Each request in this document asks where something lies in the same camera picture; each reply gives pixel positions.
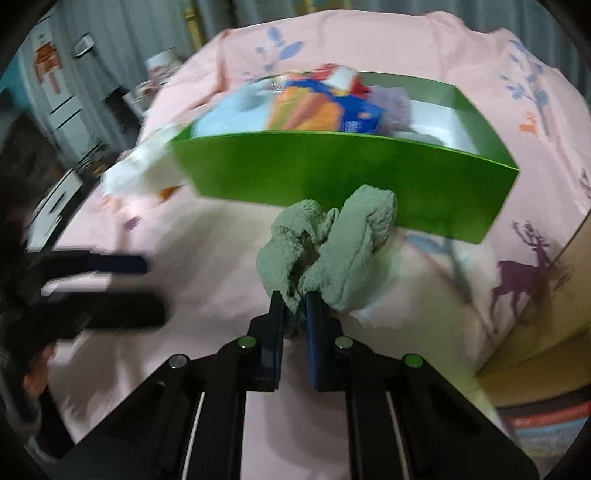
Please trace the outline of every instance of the gray curtain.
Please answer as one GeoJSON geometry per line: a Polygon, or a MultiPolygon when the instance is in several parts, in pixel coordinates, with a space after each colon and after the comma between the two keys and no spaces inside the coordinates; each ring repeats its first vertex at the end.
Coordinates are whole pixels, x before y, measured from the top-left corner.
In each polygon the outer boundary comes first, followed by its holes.
{"type": "Polygon", "coordinates": [[[61,0],[56,13],[66,50],[90,33],[96,51],[117,81],[104,74],[92,55],[80,59],[67,56],[67,71],[96,132],[116,150],[131,147],[103,100],[118,85],[133,92],[137,84],[146,81],[144,61],[151,56],[172,47],[182,57],[193,53],[182,1],[61,0]]]}
{"type": "MultiPolygon", "coordinates": [[[[517,35],[544,63],[557,67],[591,104],[591,75],[568,36],[552,15],[536,0],[201,0],[228,11],[226,22],[237,27],[294,17],[314,9],[351,7],[357,10],[423,15],[446,11],[476,31],[488,33],[506,28],[517,35]]],[[[203,16],[207,25],[208,17],[203,16]]]]}

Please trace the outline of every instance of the gray-green cloth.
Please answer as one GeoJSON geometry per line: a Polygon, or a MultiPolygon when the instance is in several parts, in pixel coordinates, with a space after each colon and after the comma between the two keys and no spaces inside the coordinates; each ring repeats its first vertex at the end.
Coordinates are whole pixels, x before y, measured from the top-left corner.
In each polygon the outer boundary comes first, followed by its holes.
{"type": "Polygon", "coordinates": [[[319,291],[334,310],[345,310],[371,274],[377,247],[388,238],[396,197],[369,185],[358,188],[341,212],[323,213],[304,200],[279,214],[256,268],[269,296],[279,290],[296,312],[306,293],[319,291]]]}

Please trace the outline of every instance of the blue leaf print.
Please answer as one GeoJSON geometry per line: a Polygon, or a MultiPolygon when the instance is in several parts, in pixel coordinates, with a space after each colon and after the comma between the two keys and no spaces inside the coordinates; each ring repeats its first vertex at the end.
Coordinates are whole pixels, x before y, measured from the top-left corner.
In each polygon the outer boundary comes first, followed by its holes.
{"type": "Polygon", "coordinates": [[[509,40],[517,50],[519,50],[521,53],[525,53],[527,50],[524,47],[523,43],[521,43],[520,41],[517,40],[509,40]]]}
{"type": "Polygon", "coordinates": [[[279,60],[287,60],[292,57],[295,57],[300,52],[300,50],[302,49],[303,46],[304,46],[304,42],[302,42],[302,41],[297,41],[295,43],[289,44],[283,50],[281,50],[281,53],[279,54],[278,59],[279,60]]]}
{"type": "Polygon", "coordinates": [[[269,27],[269,30],[267,30],[267,36],[269,37],[269,40],[275,42],[281,41],[282,39],[281,32],[275,27],[269,27]]]}
{"type": "Polygon", "coordinates": [[[545,90],[538,90],[535,93],[535,101],[540,106],[546,106],[550,101],[550,97],[548,97],[548,93],[545,90]]]}
{"type": "Polygon", "coordinates": [[[410,234],[407,235],[407,240],[422,252],[436,255],[447,254],[441,245],[426,236],[410,234]]]}

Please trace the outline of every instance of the green storage bin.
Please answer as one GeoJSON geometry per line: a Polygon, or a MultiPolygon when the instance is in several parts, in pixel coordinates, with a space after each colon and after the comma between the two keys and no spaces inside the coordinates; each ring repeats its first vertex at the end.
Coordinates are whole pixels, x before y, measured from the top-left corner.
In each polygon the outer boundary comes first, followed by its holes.
{"type": "Polygon", "coordinates": [[[200,194],[288,206],[314,199],[341,207],[361,185],[392,190],[396,224],[479,243],[519,173],[506,146],[452,85],[364,73],[367,85],[406,88],[414,128],[447,147],[376,135],[265,131],[172,141],[200,194]]]}

